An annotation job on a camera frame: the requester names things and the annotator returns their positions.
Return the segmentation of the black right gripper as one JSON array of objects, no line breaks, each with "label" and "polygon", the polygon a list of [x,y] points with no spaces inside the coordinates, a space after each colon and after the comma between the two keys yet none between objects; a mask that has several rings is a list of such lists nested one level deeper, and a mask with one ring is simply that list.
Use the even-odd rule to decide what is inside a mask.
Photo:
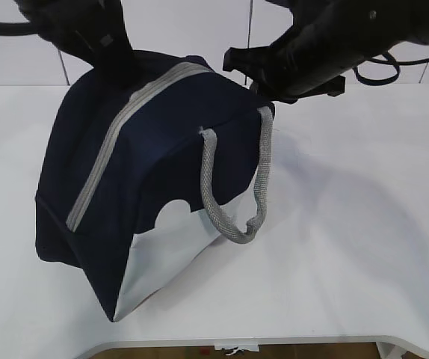
[{"label": "black right gripper", "polygon": [[314,25],[291,26],[269,46],[229,48],[223,70],[252,80],[250,90],[270,101],[294,104],[311,96],[339,96],[345,77],[333,68],[328,32]]}]

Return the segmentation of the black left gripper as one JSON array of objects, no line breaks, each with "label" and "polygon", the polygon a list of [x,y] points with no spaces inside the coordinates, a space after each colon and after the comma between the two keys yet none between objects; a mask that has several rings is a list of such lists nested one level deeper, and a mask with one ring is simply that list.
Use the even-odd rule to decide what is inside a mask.
[{"label": "black left gripper", "polygon": [[136,82],[136,59],[120,1],[51,1],[40,8],[44,36],[122,88]]}]

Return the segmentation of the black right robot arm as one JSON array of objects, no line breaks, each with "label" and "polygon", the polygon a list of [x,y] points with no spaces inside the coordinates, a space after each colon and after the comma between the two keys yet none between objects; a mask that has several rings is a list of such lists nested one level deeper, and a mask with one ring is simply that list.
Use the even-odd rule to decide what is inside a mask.
[{"label": "black right robot arm", "polygon": [[429,1],[276,1],[292,14],[291,26],[268,46],[230,48],[223,70],[252,79],[271,101],[345,91],[344,72],[358,82],[395,82],[403,63],[390,49],[407,42],[429,46]]}]

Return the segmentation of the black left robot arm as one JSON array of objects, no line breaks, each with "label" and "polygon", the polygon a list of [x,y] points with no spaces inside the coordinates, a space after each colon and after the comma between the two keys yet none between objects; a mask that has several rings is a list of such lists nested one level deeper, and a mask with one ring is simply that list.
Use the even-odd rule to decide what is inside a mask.
[{"label": "black left robot arm", "polygon": [[139,79],[120,1],[18,1],[21,14],[59,50],[122,88]]}]

